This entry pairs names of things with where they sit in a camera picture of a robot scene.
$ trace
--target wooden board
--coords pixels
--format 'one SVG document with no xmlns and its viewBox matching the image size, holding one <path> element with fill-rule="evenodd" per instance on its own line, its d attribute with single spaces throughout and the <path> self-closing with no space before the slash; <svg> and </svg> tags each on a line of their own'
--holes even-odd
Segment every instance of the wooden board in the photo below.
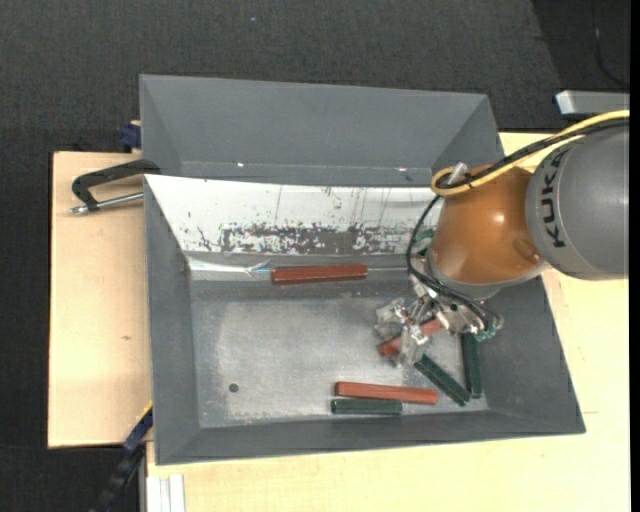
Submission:
<svg viewBox="0 0 640 512">
<path fill-rule="evenodd" d="M 141 202 L 77 216 L 76 176 L 140 158 L 56 153 L 53 159 L 50 447 L 122 442 L 151 398 Z M 141 180 L 98 188 L 105 199 Z"/>
<path fill-rule="evenodd" d="M 541 137 L 502 140 L 512 151 Z M 54 158 L 52 447 L 122 442 L 150 398 L 142 208 L 67 213 L 79 204 L 70 191 L 75 176 L 135 158 Z M 103 195 L 136 190 L 114 185 Z M 626 510 L 628 280 L 585 282 L 551 271 L 544 281 L 584 435 L 163 467 L 154 465 L 150 446 L 147 471 L 184 474 L 191 512 Z"/>
</svg>

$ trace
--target kuka logo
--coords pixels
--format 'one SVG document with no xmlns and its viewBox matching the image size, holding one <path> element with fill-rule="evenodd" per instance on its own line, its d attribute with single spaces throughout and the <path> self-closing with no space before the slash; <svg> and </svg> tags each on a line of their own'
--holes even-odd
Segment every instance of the kuka logo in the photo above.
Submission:
<svg viewBox="0 0 640 512">
<path fill-rule="evenodd" d="M 545 230 L 547 234 L 553 240 L 554 247 L 564 247 L 566 244 L 560 240 L 560 230 L 558 229 L 558 225 L 556 224 L 556 206 L 553 203 L 553 187 L 554 181 L 556 179 L 556 175 L 558 174 L 558 167 L 560 166 L 560 162 L 564 155 L 567 154 L 568 150 L 563 151 L 562 153 L 558 153 L 554 159 L 551 161 L 551 167 L 555 168 L 553 174 L 545 174 L 544 175 L 544 188 L 542 189 L 542 199 L 540 200 L 540 204 L 543 209 L 546 209 L 547 214 L 542 218 L 545 224 Z"/>
</svg>

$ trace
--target dark carpet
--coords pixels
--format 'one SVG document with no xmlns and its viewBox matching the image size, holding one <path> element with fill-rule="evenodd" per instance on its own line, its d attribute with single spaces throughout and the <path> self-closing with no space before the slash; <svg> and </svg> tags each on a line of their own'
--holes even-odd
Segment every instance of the dark carpet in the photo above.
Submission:
<svg viewBox="0 0 640 512">
<path fill-rule="evenodd" d="M 630 0 L 594 1 L 628 81 Z M 2 2 L 0 510 L 86 510 L 117 461 L 45 450 L 48 153 L 122 150 L 140 73 L 480 92 L 501 129 L 543 130 L 561 88 L 622 87 L 595 56 L 586 0 Z"/>
</svg>

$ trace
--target blue object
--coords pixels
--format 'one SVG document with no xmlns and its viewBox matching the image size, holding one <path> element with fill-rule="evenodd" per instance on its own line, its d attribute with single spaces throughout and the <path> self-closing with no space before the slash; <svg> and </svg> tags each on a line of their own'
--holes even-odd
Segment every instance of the blue object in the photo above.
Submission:
<svg viewBox="0 0 640 512">
<path fill-rule="evenodd" d="M 120 140 L 130 148 L 142 147 L 142 130 L 135 124 L 126 124 L 120 132 Z"/>
</svg>

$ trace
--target metal clamp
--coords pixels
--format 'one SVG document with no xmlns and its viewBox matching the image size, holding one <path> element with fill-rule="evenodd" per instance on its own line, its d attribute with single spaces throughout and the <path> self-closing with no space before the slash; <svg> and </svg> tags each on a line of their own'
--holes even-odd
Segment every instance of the metal clamp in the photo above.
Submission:
<svg viewBox="0 0 640 512">
<path fill-rule="evenodd" d="M 71 190 L 84 205 L 75 206 L 69 211 L 71 213 L 88 213 L 109 206 L 116 206 L 129 201 L 142 199 L 142 193 L 140 192 L 108 199 L 106 201 L 98 201 L 89 190 L 92 187 L 135 176 L 136 174 L 160 174 L 160 168 L 149 160 L 136 160 L 78 176 L 71 185 Z"/>
</svg>

